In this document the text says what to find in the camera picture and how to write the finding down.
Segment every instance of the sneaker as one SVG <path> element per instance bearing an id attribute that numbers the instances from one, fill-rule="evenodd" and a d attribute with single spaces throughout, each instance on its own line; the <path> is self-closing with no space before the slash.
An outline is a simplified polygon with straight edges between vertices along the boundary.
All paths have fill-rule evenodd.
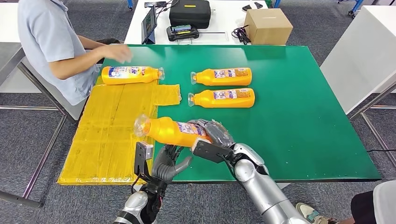
<path id="1" fill-rule="evenodd" d="M 335 218 L 329 218 L 319 215 L 313 207 L 305 203 L 296 204 L 297 211 L 310 223 L 312 224 L 336 224 L 337 220 Z"/>

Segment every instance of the bottle cap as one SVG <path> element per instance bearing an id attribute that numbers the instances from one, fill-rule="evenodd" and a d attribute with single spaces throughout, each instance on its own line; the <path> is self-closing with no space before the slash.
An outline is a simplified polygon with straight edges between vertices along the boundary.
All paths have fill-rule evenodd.
<path id="1" fill-rule="evenodd" d="M 149 130 L 150 130 L 149 118 L 144 114 L 137 117 L 134 124 L 134 134 L 137 137 L 142 137 L 145 136 L 147 133 L 149 133 Z"/>
<path id="2" fill-rule="evenodd" d="M 195 72 L 191 72 L 191 84 L 194 85 L 197 83 L 197 74 Z"/>
<path id="3" fill-rule="evenodd" d="M 194 106 L 195 102 L 194 102 L 194 94 L 189 93 L 188 94 L 188 106 Z"/>
<path id="4" fill-rule="evenodd" d="M 164 71 L 164 69 L 162 67 L 158 69 L 158 78 L 160 80 L 164 80 L 165 79 L 165 71 Z"/>

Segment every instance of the green table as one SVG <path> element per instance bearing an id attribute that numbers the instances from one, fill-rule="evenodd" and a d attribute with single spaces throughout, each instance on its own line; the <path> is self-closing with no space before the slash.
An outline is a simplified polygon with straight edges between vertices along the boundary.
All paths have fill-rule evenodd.
<path id="1" fill-rule="evenodd" d="M 378 180 L 380 175 L 307 47 L 130 45 L 127 65 L 164 67 L 161 84 L 180 84 L 180 105 L 160 106 L 158 117 L 175 121 L 215 119 L 240 143 L 250 145 L 277 182 Z M 105 60 L 104 66 L 121 66 Z M 191 85 L 190 72 L 250 67 L 252 108 L 189 107 L 187 94 L 229 89 Z M 157 143 L 156 153 L 162 147 Z M 184 150 L 179 161 L 191 155 Z M 234 181 L 224 163 L 194 157 L 176 182 Z"/>

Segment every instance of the cardboard box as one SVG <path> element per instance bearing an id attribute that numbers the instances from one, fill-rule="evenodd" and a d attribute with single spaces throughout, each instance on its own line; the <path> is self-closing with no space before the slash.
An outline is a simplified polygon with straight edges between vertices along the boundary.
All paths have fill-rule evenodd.
<path id="1" fill-rule="evenodd" d="M 252 44 L 285 45 L 293 26 L 279 8 L 249 9 L 246 33 Z"/>

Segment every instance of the plastic bottle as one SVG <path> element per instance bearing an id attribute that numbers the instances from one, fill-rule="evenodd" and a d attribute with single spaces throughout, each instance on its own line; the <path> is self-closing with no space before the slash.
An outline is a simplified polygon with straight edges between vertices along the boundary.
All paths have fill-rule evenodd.
<path id="1" fill-rule="evenodd" d="M 163 144 L 192 147 L 199 137 L 211 140 L 205 130 L 198 125 L 173 121 L 170 117 L 149 119 L 140 115 L 134 124 L 136 136 L 149 136 Z"/>
<path id="2" fill-rule="evenodd" d="M 250 68 L 206 69 L 202 72 L 191 72 L 191 84 L 204 85 L 249 85 L 252 82 Z"/>
<path id="3" fill-rule="evenodd" d="M 248 108 L 255 104 L 255 92 L 250 88 L 231 90 L 205 90 L 188 94 L 188 106 L 207 108 Z"/>
<path id="4" fill-rule="evenodd" d="M 143 66 L 104 67 L 103 83 L 107 85 L 127 83 L 149 83 L 156 79 L 165 79 L 163 68 L 154 69 Z"/>

